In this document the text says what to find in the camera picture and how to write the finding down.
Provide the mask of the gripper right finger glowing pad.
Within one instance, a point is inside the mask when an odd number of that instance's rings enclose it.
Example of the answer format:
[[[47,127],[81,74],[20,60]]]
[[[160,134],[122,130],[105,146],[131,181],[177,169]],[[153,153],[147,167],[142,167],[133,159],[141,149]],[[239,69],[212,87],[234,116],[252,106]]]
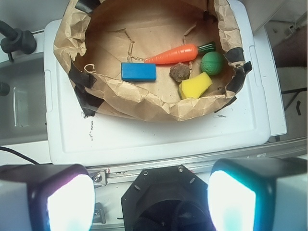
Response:
[[[308,162],[224,158],[208,180],[208,208],[218,231],[306,231]]]

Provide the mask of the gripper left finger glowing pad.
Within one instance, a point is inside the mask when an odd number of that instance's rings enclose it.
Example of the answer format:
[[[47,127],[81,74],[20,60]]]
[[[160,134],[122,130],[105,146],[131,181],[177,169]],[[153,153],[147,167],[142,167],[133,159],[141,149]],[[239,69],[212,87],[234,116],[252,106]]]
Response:
[[[89,231],[95,189],[80,165],[0,167],[2,231]]]

